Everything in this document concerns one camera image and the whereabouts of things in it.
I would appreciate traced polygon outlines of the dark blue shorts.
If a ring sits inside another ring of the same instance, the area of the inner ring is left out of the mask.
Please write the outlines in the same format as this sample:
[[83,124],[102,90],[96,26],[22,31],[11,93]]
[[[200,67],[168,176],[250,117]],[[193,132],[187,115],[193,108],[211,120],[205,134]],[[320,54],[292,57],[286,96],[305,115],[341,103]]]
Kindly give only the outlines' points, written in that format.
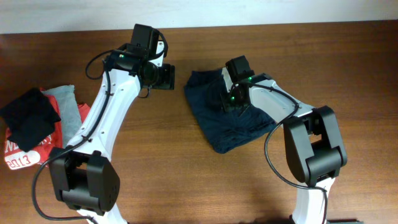
[[271,131],[276,122],[254,106],[225,112],[227,95],[221,70],[193,71],[184,94],[192,113],[213,150],[225,154]]

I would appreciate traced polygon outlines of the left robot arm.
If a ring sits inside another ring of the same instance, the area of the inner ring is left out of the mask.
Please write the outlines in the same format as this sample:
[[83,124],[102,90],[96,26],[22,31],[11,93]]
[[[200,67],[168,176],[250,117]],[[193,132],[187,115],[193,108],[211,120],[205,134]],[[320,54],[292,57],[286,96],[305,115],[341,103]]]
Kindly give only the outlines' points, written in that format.
[[164,35],[136,24],[131,41],[100,54],[101,88],[82,126],[66,148],[55,148],[49,171],[55,197],[88,223],[125,223],[116,204],[121,180],[111,164],[125,115],[145,89],[172,90],[175,67],[164,64]]

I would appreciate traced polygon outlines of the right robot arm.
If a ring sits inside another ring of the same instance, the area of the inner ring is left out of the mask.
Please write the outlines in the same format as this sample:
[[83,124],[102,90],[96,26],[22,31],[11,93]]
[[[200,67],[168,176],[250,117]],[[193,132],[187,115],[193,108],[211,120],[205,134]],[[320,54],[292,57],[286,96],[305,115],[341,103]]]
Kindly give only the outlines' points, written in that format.
[[348,161],[335,112],[303,103],[271,76],[255,74],[243,55],[226,62],[222,77],[228,94],[222,99],[225,111],[253,106],[283,129],[286,161],[295,180],[286,179],[271,162],[268,145],[274,129],[264,141],[264,155],[273,173],[297,190],[289,222],[327,223],[329,191]]

